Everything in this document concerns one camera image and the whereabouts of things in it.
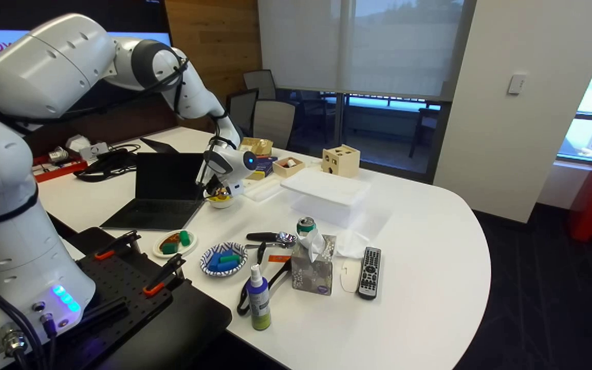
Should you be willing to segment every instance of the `black device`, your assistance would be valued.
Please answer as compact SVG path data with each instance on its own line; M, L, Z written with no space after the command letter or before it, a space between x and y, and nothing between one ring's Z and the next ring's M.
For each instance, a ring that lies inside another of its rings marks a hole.
M374 301L378 296L378 273L380 273L380 248L366 247L360 266L360 282L355 291L360 298Z
M136 154L136 198L116 212L103 229L182 229L204 206L195 183L201 154Z

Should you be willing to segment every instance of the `light switch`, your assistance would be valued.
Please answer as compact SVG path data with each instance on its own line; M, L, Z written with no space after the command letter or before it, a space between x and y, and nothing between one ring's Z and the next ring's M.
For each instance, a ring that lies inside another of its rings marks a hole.
M521 94L524 88L524 81L527 81L524 72L511 74L505 92L514 96Z

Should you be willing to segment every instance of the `laptop screen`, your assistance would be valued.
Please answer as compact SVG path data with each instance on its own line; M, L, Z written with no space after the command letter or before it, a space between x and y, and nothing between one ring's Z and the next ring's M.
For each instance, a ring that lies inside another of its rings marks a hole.
M139 152L136 156L136 198L201 200L195 186L201 161L201 154Z

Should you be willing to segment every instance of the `spray bottle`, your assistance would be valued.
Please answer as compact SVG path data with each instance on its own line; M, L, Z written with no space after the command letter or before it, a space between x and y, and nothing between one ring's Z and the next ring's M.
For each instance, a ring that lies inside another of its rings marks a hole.
M251 316L254 331L263 331L272 328L272 311L270 311L270 282L262 275L259 266L251 267L251 279L246 284Z

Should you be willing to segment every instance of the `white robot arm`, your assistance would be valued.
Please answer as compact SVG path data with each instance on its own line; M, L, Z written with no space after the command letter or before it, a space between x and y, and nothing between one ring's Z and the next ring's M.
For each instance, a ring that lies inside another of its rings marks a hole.
M179 50L111 39L89 17L65 15L0 54L0 298L27 318L28 326L16 328L34 331L42 342L50 340L44 331L48 316L62 322L58 336L80 322L95 284L75 266L40 206L31 151L6 126L59 120L98 81L157 91L180 118L212 116L218 132L201 167L204 183L215 180L236 188L254 164L238 151L236 127ZM10 318L0 312L0 342L9 326ZM0 345L0 366L6 363L10 358Z

